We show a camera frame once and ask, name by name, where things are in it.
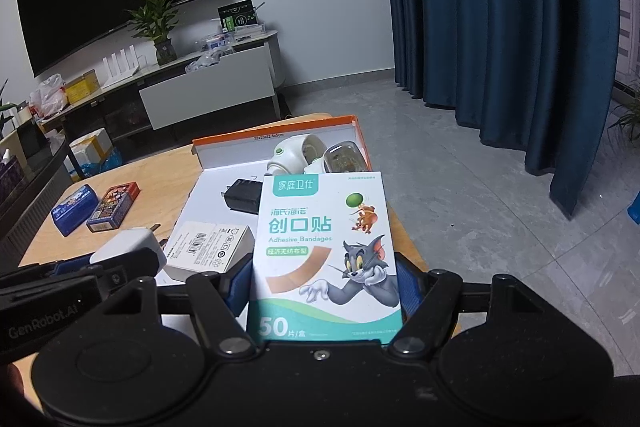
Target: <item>blue curtain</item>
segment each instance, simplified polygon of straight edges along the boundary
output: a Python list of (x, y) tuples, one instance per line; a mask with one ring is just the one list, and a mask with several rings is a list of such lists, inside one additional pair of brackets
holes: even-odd
[(482, 143), (526, 151), (555, 172), (552, 200), (574, 211), (609, 108), (618, 0), (391, 0), (396, 83), (455, 108)]

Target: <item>gray floor tile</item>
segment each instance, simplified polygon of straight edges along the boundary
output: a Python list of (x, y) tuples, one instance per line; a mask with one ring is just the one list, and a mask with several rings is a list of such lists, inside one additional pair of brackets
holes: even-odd
[(371, 84), (299, 97), (289, 106), (294, 114), (358, 116), (386, 198), (430, 267), (490, 281), (497, 272), (524, 277), (552, 260), (507, 206), (410, 118), (426, 108), (390, 82)]
[[(574, 217), (569, 220), (549, 198), (552, 174), (529, 174), (524, 168), (524, 152), (482, 145), (479, 131), (458, 126), (453, 111), (421, 109), (423, 114), (411, 115), (416, 124), (478, 176), (555, 257), (599, 229), (637, 194), (640, 148), (629, 146), (616, 129), (604, 131)], [(613, 121), (615, 117), (610, 115), (608, 123)]]
[[(528, 174), (524, 152), (482, 145), (477, 130), (457, 125), (453, 111), (424, 107), (392, 80), (287, 101), (296, 115), (357, 115), (374, 167), (383, 172), (386, 197), (430, 267), (478, 282), (489, 282), (498, 272), (513, 273), (596, 338), (618, 375), (632, 368), (640, 372), (640, 318), (632, 316), (632, 308), (640, 306), (640, 282), (633, 275), (640, 277), (640, 266), (631, 266), (633, 255), (638, 257), (640, 227), (629, 227), (625, 214), (624, 230), (615, 228), (620, 216), (603, 227), (640, 188), (640, 148), (629, 146), (619, 131), (605, 130), (569, 221), (548, 197), (552, 175)], [(615, 119), (610, 114), (608, 124)], [(633, 244), (635, 253), (622, 260), (611, 246)], [(612, 282), (601, 286), (599, 277), (607, 271)], [(461, 317), (463, 328), (483, 321), (483, 314)]]
[(640, 373), (640, 227), (620, 212), (558, 263)]
[(556, 261), (525, 277), (524, 283), (596, 339), (609, 353), (616, 375), (632, 370), (606, 326)]

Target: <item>black power adapter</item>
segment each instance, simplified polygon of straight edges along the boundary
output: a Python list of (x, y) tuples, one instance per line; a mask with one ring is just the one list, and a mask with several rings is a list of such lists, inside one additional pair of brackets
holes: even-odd
[(222, 195), (226, 206), (238, 212), (257, 214), (260, 209), (260, 193), (262, 182), (252, 180), (236, 180)]

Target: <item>small plant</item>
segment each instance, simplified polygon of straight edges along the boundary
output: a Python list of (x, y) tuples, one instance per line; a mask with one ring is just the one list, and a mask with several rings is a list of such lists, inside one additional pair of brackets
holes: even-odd
[(0, 139), (4, 138), (4, 135), (2, 134), (4, 124), (13, 118), (11, 115), (5, 116), (4, 112), (12, 107), (16, 107), (15, 103), (2, 103), (2, 92), (4, 91), (4, 86), (6, 86), (7, 82), (9, 82), (9, 79), (6, 79), (4, 84), (2, 84), (2, 87), (0, 87)]
[(154, 44), (169, 39), (169, 32), (178, 23), (175, 0), (144, 0), (137, 10), (127, 10), (131, 15), (129, 24), (137, 32), (134, 37), (151, 39)]
[(629, 142), (633, 142), (640, 138), (640, 89), (630, 87), (633, 92), (633, 100), (627, 106), (622, 104), (618, 107), (626, 107), (627, 112), (618, 118), (618, 121), (611, 127), (620, 127), (620, 131), (628, 137)]

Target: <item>white device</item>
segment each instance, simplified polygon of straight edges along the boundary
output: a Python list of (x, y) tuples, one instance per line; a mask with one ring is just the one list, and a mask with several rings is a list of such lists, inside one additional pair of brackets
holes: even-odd
[(314, 160), (322, 158), (326, 145), (315, 134), (299, 134), (281, 141), (267, 163), (268, 176), (302, 174)]
[(116, 57), (115, 53), (111, 54), (111, 65), (107, 60), (107, 57), (102, 59), (102, 63), (104, 64), (104, 68), (107, 70), (107, 81), (102, 84), (102, 87), (111, 86), (111, 84), (115, 84), (125, 78), (129, 78), (133, 76), (134, 73), (137, 73), (140, 69), (140, 63), (138, 61), (138, 56), (136, 55), (136, 49), (133, 47), (133, 44), (129, 46), (129, 54), (131, 55), (131, 60), (127, 58), (127, 54), (124, 49), (120, 50), (120, 57), (122, 62), (122, 68), (120, 68), (120, 64), (118, 63), (118, 57)]
[(100, 263), (105, 259), (116, 257), (123, 253), (129, 253), (140, 248), (149, 248), (156, 252), (158, 256), (158, 271), (166, 265), (166, 256), (154, 233), (145, 227), (135, 227), (129, 230), (122, 230), (111, 237), (104, 245), (96, 250), (89, 259), (89, 263)]

